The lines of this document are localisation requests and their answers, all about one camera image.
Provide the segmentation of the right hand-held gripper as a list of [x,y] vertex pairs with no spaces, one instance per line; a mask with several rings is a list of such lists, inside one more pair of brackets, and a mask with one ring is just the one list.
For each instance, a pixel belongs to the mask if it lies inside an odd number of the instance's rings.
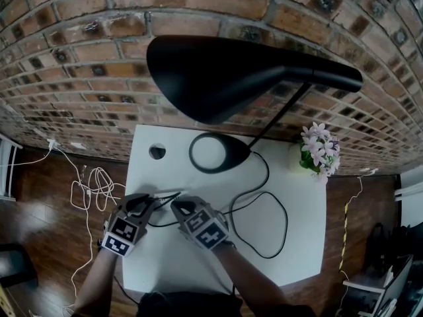
[[171,203],[171,209],[180,232],[198,247],[212,250],[229,238],[229,225],[223,215],[202,198],[180,196]]

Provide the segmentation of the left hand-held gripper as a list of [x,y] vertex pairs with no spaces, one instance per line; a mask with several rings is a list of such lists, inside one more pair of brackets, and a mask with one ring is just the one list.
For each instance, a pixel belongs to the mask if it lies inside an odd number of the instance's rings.
[[121,257],[128,256],[145,234],[156,201],[146,193],[125,195],[110,214],[101,247]]

